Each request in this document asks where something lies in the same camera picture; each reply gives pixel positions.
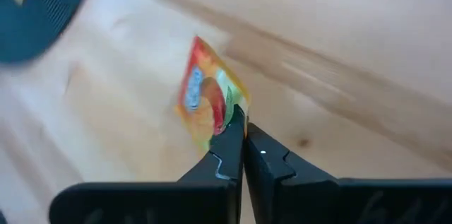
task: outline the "wood grain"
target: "wood grain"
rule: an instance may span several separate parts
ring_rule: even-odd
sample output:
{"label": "wood grain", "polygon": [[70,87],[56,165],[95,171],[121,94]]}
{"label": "wood grain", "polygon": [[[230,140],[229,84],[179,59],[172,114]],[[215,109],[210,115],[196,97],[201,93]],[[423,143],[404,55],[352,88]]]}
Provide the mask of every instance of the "wood grain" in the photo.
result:
{"label": "wood grain", "polygon": [[[388,104],[393,95],[364,94],[379,81],[367,86],[365,74],[197,8],[180,0],[86,0],[42,58],[28,66],[0,69],[0,100],[6,103],[0,109],[0,172],[5,177],[0,181],[0,208],[12,223],[45,223],[49,200],[70,184],[176,180],[199,160],[172,111],[195,35],[222,53],[249,87],[251,120],[331,174],[451,176],[448,165],[419,152],[444,144],[432,141],[413,150],[392,134],[345,115],[357,107],[366,110],[368,99],[375,98],[381,106],[374,104],[366,112],[381,108],[378,118],[388,115],[394,130],[405,131],[414,124],[397,120],[409,117],[408,111],[392,117],[390,109],[398,110]],[[270,55],[274,48],[287,53],[281,51],[276,59]],[[259,59],[278,69],[272,72]],[[359,88],[348,90],[348,80]],[[397,85],[379,87],[400,92]],[[336,110],[333,103],[342,103],[345,111]],[[431,119],[439,115],[449,117],[438,113]],[[431,126],[427,128],[435,130],[431,124],[426,123]],[[252,223],[246,192],[242,208],[242,222]]]}
{"label": "wood grain", "polygon": [[452,104],[452,0],[185,0]]}

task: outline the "packet label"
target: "packet label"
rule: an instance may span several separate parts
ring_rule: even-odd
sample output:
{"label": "packet label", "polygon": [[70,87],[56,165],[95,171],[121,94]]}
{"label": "packet label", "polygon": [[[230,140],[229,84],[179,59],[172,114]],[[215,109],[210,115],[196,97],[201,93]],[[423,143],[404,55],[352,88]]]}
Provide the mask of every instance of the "packet label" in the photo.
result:
{"label": "packet label", "polygon": [[192,139],[208,151],[212,136],[230,123],[234,105],[248,115],[248,90],[200,37],[195,37],[180,86],[176,110]]}

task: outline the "wooden table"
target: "wooden table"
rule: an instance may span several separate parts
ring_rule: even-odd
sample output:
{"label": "wooden table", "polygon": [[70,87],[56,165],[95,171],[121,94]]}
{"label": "wooden table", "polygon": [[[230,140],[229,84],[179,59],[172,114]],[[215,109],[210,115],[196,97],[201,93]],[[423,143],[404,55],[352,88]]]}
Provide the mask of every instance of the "wooden table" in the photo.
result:
{"label": "wooden table", "polygon": [[[249,87],[251,121],[332,175],[451,176],[243,62],[248,47],[200,18],[172,0],[86,0],[42,58],[1,68],[0,208],[11,223],[46,223],[52,197],[71,184],[173,181],[199,160],[173,112],[195,35]],[[242,215],[253,222],[246,189]]]}

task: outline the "small food package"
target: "small food package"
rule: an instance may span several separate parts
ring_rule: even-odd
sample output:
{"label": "small food package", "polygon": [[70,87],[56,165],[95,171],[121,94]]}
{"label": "small food package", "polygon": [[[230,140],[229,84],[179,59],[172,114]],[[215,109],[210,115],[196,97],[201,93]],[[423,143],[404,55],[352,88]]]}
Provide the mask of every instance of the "small food package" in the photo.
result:
{"label": "small food package", "polygon": [[213,136],[231,122],[234,106],[247,117],[248,90],[200,37],[195,37],[180,86],[176,110],[203,153]]}

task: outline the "black lid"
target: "black lid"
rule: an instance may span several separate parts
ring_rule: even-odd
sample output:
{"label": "black lid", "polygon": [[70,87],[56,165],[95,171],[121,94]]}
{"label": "black lid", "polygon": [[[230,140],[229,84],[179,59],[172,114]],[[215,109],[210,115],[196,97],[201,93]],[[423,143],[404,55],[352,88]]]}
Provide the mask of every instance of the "black lid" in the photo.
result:
{"label": "black lid", "polygon": [[82,0],[0,0],[0,63],[29,61],[68,25]]}

